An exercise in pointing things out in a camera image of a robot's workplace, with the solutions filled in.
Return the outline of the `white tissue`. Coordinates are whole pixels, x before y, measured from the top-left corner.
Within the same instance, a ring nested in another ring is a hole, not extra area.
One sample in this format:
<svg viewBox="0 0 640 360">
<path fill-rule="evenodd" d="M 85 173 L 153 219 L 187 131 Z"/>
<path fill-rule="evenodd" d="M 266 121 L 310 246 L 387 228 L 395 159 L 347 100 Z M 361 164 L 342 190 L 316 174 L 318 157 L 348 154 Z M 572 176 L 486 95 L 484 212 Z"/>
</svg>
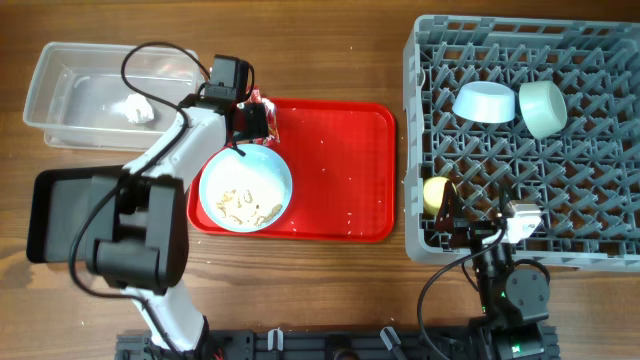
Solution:
<svg viewBox="0 0 640 360">
<path fill-rule="evenodd" d="M 128 95 L 124 101 L 115 103 L 111 109 L 125 116 L 127 121 L 134 125 L 144 125 L 155 119 L 153 107 L 145 96 L 138 93 Z"/>
</svg>

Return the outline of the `red snack wrapper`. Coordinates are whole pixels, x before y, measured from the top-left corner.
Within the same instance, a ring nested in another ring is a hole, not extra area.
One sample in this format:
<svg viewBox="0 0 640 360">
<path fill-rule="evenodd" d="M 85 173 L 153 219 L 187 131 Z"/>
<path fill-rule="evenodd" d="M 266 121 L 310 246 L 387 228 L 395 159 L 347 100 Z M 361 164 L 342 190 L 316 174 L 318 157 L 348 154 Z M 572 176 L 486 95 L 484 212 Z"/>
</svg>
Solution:
<svg viewBox="0 0 640 360">
<path fill-rule="evenodd" d="M 280 134 L 276 117 L 276 105 L 270 99 L 264 97 L 259 89 L 251 91 L 250 102 L 261 103 L 266 113 L 267 134 L 258 137 L 255 142 L 263 146 L 273 146 L 280 143 Z"/>
</svg>

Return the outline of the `light blue plate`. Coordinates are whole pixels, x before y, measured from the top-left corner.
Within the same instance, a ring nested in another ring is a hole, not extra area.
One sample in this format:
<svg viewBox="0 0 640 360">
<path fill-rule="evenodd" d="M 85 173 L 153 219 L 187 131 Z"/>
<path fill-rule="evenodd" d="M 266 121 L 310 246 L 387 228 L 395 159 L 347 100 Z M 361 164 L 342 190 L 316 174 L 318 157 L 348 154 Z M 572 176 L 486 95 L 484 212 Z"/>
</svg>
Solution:
<svg viewBox="0 0 640 360">
<path fill-rule="evenodd" d="M 226 224 L 214 214 L 215 203 L 225 191 L 242 189 L 276 195 L 282 200 L 283 208 L 258 228 Z M 212 157 L 201 172 L 198 190 L 198 200 L 215 225 L 230 232 L 250 233 L 266 229 L 284 214 L 292 199 L 293 178 L 289 166 L 274 150 L 262 145 L 241 144 L 236 150 L 227 148 Z"/>
</svg>

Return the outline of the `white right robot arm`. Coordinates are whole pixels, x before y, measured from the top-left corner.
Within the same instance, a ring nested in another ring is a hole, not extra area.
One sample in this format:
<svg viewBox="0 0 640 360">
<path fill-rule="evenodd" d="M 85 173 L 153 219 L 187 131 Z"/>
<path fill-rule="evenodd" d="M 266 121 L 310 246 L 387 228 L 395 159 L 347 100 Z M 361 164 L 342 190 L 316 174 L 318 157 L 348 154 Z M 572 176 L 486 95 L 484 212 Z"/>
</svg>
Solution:
<svg viewBox="0 0 640 360">
<path fill-rule="evenodd" d="M 469 322 L 471 349 L 483 359 L 555 359 L 558 349 L 550 328 L 549 271 L 536 260 L 513 258 L 514 247 L 542 224 L 539 207 L 500 190 L 498 216 L 469 220 L 450 181 L 443 188 L 435 229 L 451 235 L 453 248 L 470 254 L 447 265 L 447 270 L 472 264 L 483 316 Z"/>
</svg>

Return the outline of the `yellow plastic cup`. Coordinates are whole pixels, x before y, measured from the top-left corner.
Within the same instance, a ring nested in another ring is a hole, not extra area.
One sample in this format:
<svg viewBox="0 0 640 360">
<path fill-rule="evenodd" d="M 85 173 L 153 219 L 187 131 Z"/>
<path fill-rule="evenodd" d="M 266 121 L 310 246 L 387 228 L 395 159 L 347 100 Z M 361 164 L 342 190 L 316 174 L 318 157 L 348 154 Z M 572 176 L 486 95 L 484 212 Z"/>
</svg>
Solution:
<svg viewBox="0 0 640 360">
<path fill-rule="evenodd" d="M 432 216 L 438 214 L 446 183 L 450 183 L 450 180 L 446 177 L 432 177 L 424 181 L 423 204 L 427 214 Z"/>
</svg>

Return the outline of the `light blue bowl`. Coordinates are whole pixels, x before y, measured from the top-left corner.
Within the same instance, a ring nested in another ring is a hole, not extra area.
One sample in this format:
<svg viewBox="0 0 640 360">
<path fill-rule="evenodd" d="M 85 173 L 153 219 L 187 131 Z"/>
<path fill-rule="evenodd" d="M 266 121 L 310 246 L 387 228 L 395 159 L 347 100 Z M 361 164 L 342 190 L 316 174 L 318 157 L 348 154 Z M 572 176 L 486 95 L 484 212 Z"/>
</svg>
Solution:
<svg viewBox="0 0 640 360">
<path fill-rule="evenodd" d="M 470 82 L 460 88 L 452 111 L 458 117 L 474 122 L 506 123 L 515 118 L 515 93 L 495 82 Z"/>
</svg>

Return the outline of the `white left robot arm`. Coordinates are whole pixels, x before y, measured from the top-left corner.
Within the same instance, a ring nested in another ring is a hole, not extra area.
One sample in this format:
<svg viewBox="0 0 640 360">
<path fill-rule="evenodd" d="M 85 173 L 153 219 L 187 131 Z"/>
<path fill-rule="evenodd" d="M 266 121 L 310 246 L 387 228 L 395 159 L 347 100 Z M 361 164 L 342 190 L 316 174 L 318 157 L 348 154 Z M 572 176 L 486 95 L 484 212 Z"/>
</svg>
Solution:
<svg viewBox="0 0 640 360">
<path fill-rule="evenodd" d="M 85 254 L 90 273 L 104 278 L 108 299 L 130 300 L 149 326 L 153 358 L 214 359 L 206 317 L 182 280 L 189 252 L 185 186 L 225 146 L 268 133 L 264 111 L 239 104 L 254 90 L 255 70 L 245 60 L 218 55 L 206 81 L 175 104 L 172 126 L 118 177 L 93 177 L 90 210 L 69 249 L 75 285 L 96 296 L 76 271 Z"/>
</svg>

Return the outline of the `mint green bowl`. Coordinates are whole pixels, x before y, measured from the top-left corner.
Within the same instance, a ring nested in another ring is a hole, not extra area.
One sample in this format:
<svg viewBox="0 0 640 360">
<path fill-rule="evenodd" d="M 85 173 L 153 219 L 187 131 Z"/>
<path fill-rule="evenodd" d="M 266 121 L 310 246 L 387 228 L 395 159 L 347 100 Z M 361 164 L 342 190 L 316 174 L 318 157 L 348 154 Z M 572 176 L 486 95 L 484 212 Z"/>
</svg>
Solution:
<svg viewBox="0 0 640 360">
<path fill-rule="evenodd" d="M 519 89 L 522 120 L 536 139 L 562 131 L 567 123 L 567 108 L 557 85 L 551 81 L 524 83 Z"/>
</svg>

